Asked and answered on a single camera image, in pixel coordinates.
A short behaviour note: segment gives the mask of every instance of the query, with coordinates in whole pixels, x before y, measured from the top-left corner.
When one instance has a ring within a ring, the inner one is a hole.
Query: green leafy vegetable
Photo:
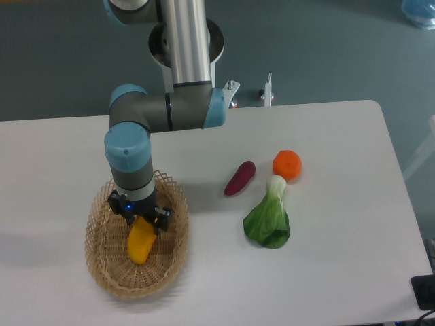
[[[246,236],[266,248],[282,247],[290,237],[288,216],[282,200],[285,185],[283,177],[270,177],[265,197],[243,220]]]

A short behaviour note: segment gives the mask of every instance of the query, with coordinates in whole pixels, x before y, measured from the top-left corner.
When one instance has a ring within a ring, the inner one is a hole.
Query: metal arm tube
[[[173,83],[211,80],[204,0],[162,0]]]

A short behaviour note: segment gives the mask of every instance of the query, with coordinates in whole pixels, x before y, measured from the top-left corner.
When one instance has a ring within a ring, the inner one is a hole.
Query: yellow pepper
[[[127,252],[130,259],[136,264],[145,263],[156,238],[157,235],[152,225],[143,217],[138,216],[127,241]]]

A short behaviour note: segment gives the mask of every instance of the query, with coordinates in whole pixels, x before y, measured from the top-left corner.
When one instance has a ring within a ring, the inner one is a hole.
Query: orange
[[[273,160],[273,173],[286,181],[296,178],[302,170],[302,160],[294,151],[280,151]]]

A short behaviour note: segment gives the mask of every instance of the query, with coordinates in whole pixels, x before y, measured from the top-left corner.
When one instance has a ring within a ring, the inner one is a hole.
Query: black cable
[[[431,311],[429,311],[429,312],[427,312],[427,313],[421,315],[420,318],[418,318],[418,319],[415,321],[415,323],[414,323],[413,326],[420,326],[420,325],[421,325],[421,321],[422,321],[425,317],[429,316],[430,314],[433,314],[434,312],[435,312],[435,309],[432,309]]]

